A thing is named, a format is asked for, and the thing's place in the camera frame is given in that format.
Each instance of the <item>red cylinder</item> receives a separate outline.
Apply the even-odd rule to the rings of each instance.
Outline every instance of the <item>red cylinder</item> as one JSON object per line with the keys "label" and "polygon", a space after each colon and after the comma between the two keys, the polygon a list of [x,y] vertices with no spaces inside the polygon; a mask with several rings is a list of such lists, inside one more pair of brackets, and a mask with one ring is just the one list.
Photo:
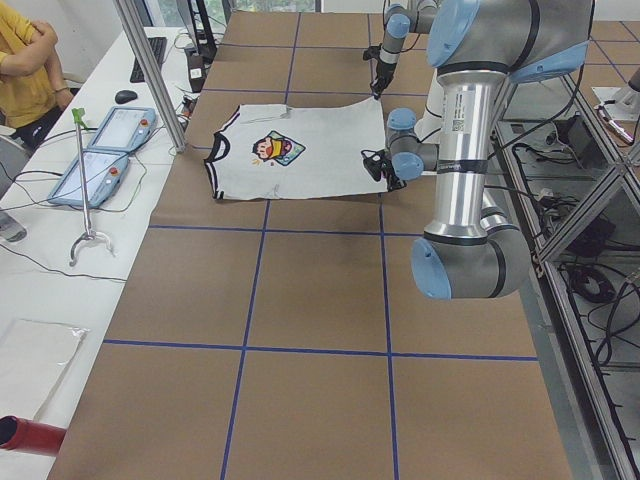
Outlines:
{"label": "red cylinder", "polygon": [[0,419],[0,448],[55,457],[66,433],[64,428],[8,416]]}

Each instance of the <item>keyboard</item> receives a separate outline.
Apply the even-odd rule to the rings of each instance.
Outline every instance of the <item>keyboard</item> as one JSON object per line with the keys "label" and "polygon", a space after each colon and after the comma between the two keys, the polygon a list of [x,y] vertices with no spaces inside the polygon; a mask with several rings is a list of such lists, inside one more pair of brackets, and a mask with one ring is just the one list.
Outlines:
{"label": "keyboard", "polygon": [[[162,67],[162,62],[164,60],[164,52],[167,49],[167,37],[151,37],[148,38],[149,45],[151,46],[151,51],[153,52],[153,56],[158,62],[158,67]],[[142,67],[140,67],[140,62],[136,59],[133,62],[133,70],[131,71],[131,77],[129,78],[131,83],[141,83],[144,82],[144,72],[142,71]]]}

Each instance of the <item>blue joint cap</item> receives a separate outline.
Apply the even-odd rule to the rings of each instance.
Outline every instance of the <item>blue joint cap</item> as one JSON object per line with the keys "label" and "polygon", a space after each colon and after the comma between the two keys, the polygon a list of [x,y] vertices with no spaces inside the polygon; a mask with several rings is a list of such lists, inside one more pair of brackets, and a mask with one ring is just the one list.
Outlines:
{"label": "blue joint cap", "polygon": [[441,67],[464,41],[480,10],[481,0],[447,0],[438,10],[431,32],[427,56],[432,67]]}
{"label": "blue joint cap", "polygon": [[406,15],[395,13],[387,23],[387,33],[393,38],[405,38],[409,34],[411,20]]}
{"label": "blue joint cap", "polygon": [[509,76],[509,79],[512,83],[531,83],[571,73],[585,62],[588,47],[588,41],[578,43],[516,70]]}
{"label": "blue joint cap", "polygon": [[424,171],[422,159],[411,152],[396,153],[391,163],[398,178],[404,181],[415,180]]}
{"label": "blue joint cap", "polygon": [[418,290],[427,298],[451,300],[447,271],[433,246],[424,238],[413,242],[411,270]]}
{"label": "blue joint cap", "polygon": [[416,114],[410,108],[396,108],[387,119],[387,127],[394,130],[411,130],[415,124]]}

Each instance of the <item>person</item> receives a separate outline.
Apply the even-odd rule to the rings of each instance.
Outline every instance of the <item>person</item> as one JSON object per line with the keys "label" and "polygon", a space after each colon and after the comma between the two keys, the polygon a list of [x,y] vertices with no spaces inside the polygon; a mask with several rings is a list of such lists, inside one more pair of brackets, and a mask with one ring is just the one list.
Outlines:
{"label": "person", "polygon": [[49,23],[30,21],[0,0],[0,110],[14,137],[34,150],[73,99],[57,42]]}

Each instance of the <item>t-shirt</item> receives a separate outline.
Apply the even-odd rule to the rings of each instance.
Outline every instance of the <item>t-shirt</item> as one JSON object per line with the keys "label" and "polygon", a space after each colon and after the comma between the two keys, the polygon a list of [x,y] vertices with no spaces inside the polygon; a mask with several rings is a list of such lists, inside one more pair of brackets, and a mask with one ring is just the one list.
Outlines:
{"label": "t-shirt", "polygon": [[[29,20],[0,1],[0,63],[28,45],[34,32]],[[18,128],[34,122],[55,104],[44,67],[25,77],[0,75],[0,110],[9,127]]]}
{"label": "t-shirt", "polygon": [[214,134],[214,198],[317,198],[386,192],[363,165],[384,148],[380,102],[338,108],[241,105]]}

